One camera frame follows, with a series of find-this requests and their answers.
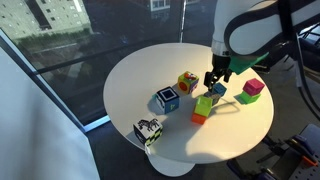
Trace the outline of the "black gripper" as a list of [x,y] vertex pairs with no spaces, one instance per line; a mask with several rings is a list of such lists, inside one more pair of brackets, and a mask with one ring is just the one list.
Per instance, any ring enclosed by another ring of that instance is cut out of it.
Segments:
[[213,70],[205,73],[204,85],[208,88],[209,92],[213,92],[214,85],[223,78],[223,81],[228,83],[232,71],[229,69],[231,58],[212,55]]

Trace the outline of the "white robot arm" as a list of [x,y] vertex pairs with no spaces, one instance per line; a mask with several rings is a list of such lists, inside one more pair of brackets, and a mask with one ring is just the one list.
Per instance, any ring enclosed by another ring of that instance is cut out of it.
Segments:
[[320,0],[217,0],[204,85],[241,74],[319,21]]

